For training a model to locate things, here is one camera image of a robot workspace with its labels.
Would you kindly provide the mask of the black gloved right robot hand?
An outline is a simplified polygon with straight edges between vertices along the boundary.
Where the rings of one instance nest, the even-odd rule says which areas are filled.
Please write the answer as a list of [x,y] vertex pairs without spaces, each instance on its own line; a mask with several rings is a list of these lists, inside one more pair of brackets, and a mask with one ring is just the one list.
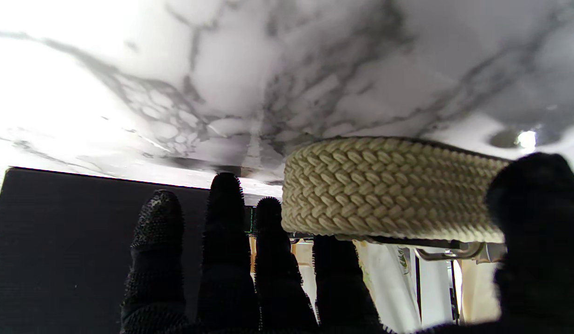
[[[574,173],[559,154],[536,153],[505,167],[486,195],[507,254],[494,279],[501,315],[423,334],[574,334]],[[203,232],[196,320],[186,317],[181,262],[184,220],[176,195],[159,190],[143,205],[130,245],[122,334],[388,334],[363,280],[354,244],[314,237],[315,317],[281,227],[281,205],[262,199],[256,275],[244,231],[242,188],[215,176]]]

